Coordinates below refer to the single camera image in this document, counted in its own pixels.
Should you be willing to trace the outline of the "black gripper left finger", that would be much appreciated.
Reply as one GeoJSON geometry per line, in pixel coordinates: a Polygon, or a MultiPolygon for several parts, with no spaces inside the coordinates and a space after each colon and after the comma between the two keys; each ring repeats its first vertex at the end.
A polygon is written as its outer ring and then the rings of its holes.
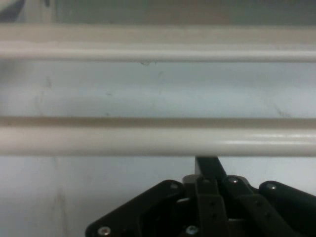
{"type": "Polygon", "coordinates": [[[197,173],[165,180],[91,223],[87,237],[228,237],[217,157],[197,157],[197,173]]]}

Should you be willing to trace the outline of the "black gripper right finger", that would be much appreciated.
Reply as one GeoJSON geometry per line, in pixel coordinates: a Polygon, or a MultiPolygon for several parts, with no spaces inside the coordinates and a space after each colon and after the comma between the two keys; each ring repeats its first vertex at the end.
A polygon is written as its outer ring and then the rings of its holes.
{"type": "Polygon", "coordinates": [[[277,181],[256,189],[241,176],[227,175],[217,157],[201,158],[201,175],[215,181],[229,216],[243,219],[265,237],[314,237],[316,197],[277,181]]]}

